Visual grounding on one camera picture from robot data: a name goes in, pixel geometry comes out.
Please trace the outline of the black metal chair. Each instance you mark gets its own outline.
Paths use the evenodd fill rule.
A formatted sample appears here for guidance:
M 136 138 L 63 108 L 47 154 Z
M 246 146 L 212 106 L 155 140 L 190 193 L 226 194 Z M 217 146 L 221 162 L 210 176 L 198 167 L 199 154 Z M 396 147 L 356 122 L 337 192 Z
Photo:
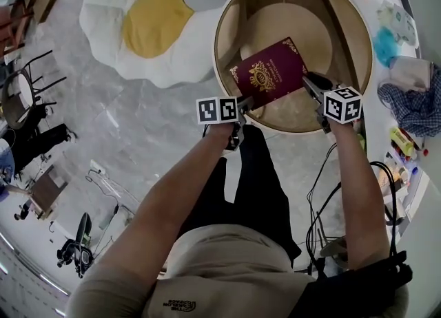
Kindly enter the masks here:
M 53 83 L 43 85 L 43 76 L 38 78 L 32 77 L 32 64 L 51 53 L 52 50 L 34 57 L 22 68 L 11 73 L 4 81 L 1 90 L 0 107 L 9 128 L 21 129 L 29 119 L 30 114 L 35 110 L 37 103 L 41 100 L 42 93 L 67 79 L 63 77 Z

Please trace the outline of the round glass wooden table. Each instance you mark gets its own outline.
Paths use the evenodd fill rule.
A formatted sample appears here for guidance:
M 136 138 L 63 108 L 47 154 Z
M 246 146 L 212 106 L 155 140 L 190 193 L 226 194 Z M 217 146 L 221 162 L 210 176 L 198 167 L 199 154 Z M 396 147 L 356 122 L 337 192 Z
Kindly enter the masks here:
M 367 25 L 350 0 L 228 0 L 216 26 L 213 65 L 228 96 L 242 96 L 230 69 L 290 37 L 309 72 L 364 92 L 373 49 Z M 304 86 L 248 113 L 273 131 L 308 134 L 320 129 L 317 102 Z

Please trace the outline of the white plastic packet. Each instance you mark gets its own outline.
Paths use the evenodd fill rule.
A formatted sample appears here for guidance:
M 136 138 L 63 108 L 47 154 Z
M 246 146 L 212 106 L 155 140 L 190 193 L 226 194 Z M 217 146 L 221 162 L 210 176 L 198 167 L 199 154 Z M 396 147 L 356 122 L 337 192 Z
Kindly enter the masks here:
M 419 47 L 416 23 L 404 8 L 384 0 L 377 9 L 377 16 L 381 26 L 392 33 L 396 43 Z

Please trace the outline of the person's left forearm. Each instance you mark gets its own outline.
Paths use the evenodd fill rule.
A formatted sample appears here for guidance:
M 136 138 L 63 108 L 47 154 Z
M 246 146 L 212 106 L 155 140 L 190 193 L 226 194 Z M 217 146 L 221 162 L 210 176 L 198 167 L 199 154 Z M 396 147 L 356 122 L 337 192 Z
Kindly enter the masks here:
M 228 145 L 234 125 L 211 125 L 207 134 L 148 192 L 134 219 L 96 266 L 156 281 L 187 216 Z

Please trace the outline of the maroon passport booklet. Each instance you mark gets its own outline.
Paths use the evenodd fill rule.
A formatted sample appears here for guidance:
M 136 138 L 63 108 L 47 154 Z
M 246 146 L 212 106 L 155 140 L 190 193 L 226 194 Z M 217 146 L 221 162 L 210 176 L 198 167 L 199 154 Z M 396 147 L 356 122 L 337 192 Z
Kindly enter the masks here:
M 244 98 L 252 97 L 252 109 L 263 107 L 303 87 L 307 67 L 288 36 L 231 68 L 230 73 Z

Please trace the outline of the fried-egg shaped floor cushion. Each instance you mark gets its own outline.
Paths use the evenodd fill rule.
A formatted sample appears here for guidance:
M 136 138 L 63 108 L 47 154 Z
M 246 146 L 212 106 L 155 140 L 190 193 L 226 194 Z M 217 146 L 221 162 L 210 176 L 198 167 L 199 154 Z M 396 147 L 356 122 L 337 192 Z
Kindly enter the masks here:
M 147 79 L 159 88 L 199 83 L 212 73 L 214 33 L 223 9 L 197 11 L 166 51 L 143 58 L 123 40 L 123 21 L 136 0 L 83 0 L 79 22 L 93 57 L 126 80 Z

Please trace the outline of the small dark wooden table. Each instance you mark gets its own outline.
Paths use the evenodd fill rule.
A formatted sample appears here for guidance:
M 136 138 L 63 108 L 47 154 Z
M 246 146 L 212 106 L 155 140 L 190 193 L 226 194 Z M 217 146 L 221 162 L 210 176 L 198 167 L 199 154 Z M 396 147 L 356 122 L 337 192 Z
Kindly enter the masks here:
M 31 187 L 31 201 L 38 220 L 46 219 L 53 211 L 54 204 L 68 182 L 50 166 Z

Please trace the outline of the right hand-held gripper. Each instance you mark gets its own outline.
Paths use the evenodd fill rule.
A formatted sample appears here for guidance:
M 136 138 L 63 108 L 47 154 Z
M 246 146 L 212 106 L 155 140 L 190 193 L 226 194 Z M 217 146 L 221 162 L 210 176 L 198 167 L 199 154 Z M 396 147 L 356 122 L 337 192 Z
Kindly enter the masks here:
M 302 77 L 307 93 L 320 105 L 318 115 L 325 133 L 330 132 L 329 122 L 341 125 L 359 120 L 362 113 L 362 96 L 353 87 L 340 87 L 332 77 L 309 72 Z

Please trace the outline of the black floor equipment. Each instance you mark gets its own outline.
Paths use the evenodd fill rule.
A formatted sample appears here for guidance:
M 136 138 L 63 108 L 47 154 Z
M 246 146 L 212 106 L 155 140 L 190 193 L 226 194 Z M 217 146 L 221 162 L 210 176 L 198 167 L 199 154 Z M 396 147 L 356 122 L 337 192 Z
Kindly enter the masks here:
M 89 249 L 91 229 L 90 216 L 88 213 L 84 213 L 75 239 L 68 239 L 63 247 L 57 251 L 57 266 L 61 268 L 74 263 L 75 271 L 80 279 L 84 277 L 85 272 L 94 263 L 94 256 Z

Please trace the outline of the black worn device pack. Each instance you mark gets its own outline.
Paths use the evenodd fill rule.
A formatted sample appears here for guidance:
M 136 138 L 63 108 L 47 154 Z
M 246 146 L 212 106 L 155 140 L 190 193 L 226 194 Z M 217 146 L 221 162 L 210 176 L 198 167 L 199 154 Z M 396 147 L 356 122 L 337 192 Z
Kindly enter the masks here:
M 392 307 L 397 289 L 413 279 L 400 251 L 358 270 L 309 283 L 289 318 L 371 318 Z

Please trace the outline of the white wall ledge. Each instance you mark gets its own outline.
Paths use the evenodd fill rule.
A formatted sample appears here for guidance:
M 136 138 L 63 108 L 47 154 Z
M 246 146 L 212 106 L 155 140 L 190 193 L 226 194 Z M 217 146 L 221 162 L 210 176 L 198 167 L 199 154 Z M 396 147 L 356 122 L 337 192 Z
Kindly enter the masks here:
M 351 0 L 358 8 L 373 38 L 380 29 L 377 9 L 383 0 Z M 396 3 L 398 0 L 387 0 Z M 373 54 L 372 71 L 369 84 L 363 94 L 362 106 L 367 133 L 367 155 L 370 161 L 383 157 L 389 144 L 389 129 L 395 123 L 391 112 L 378 98 L 377 88 L 383 80 L 389 78 L 389 70 Z M 421 170 L 424 171 L 423 183 L 418 187 L 414 204 L 414 214 L 410 223 L 397 241 L 401 246 L 410 247 L 424 240 L 438 243 L 441 235 L 441 135 L 427 138 L 424 145 L 429 153 L 418 158 Z

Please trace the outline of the red bottle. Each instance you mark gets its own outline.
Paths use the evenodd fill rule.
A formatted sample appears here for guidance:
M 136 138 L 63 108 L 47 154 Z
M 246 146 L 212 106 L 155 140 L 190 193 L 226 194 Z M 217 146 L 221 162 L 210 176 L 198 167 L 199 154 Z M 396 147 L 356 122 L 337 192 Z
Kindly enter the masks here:
M 418 164 L 422 159 L 429 155 L 428 149 L 417 150 L 411 148 L 407 150 L 407 152 L 404 152 L 399 147 L 393 147 L 393 150 L 399 155 L 399 157 L 405 164 Z

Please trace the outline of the person's right forearm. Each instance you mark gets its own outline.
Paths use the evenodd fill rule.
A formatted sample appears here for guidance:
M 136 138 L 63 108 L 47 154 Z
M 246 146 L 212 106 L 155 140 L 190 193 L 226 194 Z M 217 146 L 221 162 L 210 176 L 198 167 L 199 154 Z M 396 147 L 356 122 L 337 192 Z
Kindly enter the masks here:
M 329 125 L 338 150 L 348 265 L 359 269 L 389 256 L 384 200 L 353 127 Z

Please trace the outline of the blue checked cloth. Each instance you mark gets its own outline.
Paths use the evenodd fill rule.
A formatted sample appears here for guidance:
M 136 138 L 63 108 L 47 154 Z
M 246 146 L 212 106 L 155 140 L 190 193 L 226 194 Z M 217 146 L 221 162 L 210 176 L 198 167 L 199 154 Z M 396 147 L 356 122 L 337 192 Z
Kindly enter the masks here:
M 385 83 L 378 88 L 378 97 L 392 111 L 399 128 L 418 137 L 441 133 L 441 67 L 433 65 L 427 91 L 404 91 Z

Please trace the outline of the brown wooden stool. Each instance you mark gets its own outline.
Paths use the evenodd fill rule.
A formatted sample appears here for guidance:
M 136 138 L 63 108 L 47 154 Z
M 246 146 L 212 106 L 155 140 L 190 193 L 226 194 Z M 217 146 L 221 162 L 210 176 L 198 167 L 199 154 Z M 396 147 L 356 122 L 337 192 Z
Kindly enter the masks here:
M 0 6 L 0 59 L 25 46 L 24 32 L 33 15 L 25 0 Z

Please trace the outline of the person's black trousers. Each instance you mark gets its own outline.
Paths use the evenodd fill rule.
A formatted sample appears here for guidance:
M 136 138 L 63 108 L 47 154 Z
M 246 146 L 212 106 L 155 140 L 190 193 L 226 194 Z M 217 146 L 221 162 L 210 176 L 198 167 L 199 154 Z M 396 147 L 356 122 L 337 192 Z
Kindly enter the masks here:
M 227 159 L 222 157 L 178 235 L 203 226 L 240 225 L 273 240 L 293 262 L 300 256 L 301 249 L 292 238 L 289 200 L 280 185 L 265 137 L 253 125 L 245 125 L 243 133 L 242 167 L 234 201 L 225 200 Z

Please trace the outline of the orange paper packet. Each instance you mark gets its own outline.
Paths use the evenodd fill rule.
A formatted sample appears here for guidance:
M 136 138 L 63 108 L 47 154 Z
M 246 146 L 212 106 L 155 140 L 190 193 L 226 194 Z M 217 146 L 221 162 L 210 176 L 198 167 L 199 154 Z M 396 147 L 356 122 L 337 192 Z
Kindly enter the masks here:
M 395 190 L 399 191 L 405 185 L 405 182 L 402 179 L 402 173 L 400 172 L 400 169 L 392 168 L 390 166 L 387 166 L 387 168 L 391 172 Z M 384 169 L 380 169 L 379 171 L 378 184 L 380 185 L 380 189 L 383 195 L 387 195 L 391 193 L 389 177 Z

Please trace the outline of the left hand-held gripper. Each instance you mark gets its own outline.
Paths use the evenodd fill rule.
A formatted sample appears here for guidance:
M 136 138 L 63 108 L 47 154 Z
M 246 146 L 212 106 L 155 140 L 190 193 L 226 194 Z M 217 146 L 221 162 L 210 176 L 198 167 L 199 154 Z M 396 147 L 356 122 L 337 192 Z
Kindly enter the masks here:
M 211 125 L 232 123 L 234 129 L 225 151 L 236 151 L 244 139 L 243 126 L 247 122 L 245 117 L 253 107 L 254 98 L 252 96 L 198 99 L 196 101 L 196 115 L 198 124 L 204 126 L 203 136 Z

